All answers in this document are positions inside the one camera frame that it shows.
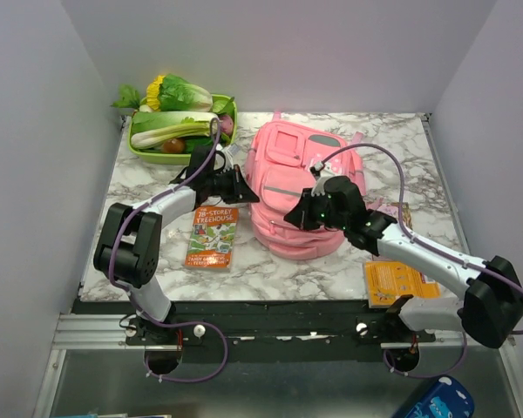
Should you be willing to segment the pink student backpack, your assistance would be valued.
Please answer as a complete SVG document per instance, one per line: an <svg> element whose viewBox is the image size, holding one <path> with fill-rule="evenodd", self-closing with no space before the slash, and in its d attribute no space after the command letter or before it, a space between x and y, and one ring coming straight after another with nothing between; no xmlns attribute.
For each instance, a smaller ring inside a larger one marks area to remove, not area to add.
<svg viewBox="0 0 523 418"><path fill-rule="evenodd" d="M298 203L302 190L315 185L309 168L348 144L343 138L273 118L255 134L245 179L259 197L250 206L255 237L281 258L312 260L329 255L344 236L325 228L300 231L283 220Z"/></svg>

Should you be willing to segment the illustrated picture book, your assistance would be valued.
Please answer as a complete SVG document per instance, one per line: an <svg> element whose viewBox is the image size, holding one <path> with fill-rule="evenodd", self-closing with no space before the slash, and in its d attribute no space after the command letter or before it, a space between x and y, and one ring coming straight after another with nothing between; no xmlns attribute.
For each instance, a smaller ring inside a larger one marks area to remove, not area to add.
<svg viewBox="0 0 523 418"><path fill-rule="evenodd" d="M412 216L409 204L406 202L383 203L378 207L379 212L386 213L396 219L402 214L402 220L405 226L412 228Z"/></svg>

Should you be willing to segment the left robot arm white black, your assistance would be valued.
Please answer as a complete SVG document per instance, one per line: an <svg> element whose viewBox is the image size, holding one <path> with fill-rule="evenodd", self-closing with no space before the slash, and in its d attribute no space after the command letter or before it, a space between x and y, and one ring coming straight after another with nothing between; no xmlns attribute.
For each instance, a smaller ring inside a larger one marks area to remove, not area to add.
<svg viewBox="0 0 523 418"><path fill-rule="evenodd" d="M98 238L94 269L126 293L138 316L147 320L146 334L158 344L168 343L176 331L170 318L173 303L155 278L162 230L210 197L219 197L227 204L259 201L241 168L231 165L229 157L224 158L222 168L217 168L216 154L214 147L202 145L164 192L133 206L111 205Z"/></svg>

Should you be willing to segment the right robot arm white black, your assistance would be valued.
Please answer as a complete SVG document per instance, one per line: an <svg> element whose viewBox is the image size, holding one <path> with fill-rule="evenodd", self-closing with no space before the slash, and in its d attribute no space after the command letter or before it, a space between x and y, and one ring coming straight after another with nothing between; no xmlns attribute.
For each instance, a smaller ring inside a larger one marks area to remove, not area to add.
<svg viewBox="0 0 523 418"><path fill-rule="evenodd" d="M446 302L413 297L387 315L384 332L392 340L424 329L454 330L499 348L523 317L523 288L509 260L483 260L418 237L394 217L367 208L357 185L344 176L304 189L284 219L303 231L336 229L354 247L412 267L454 294Z"/></svg>

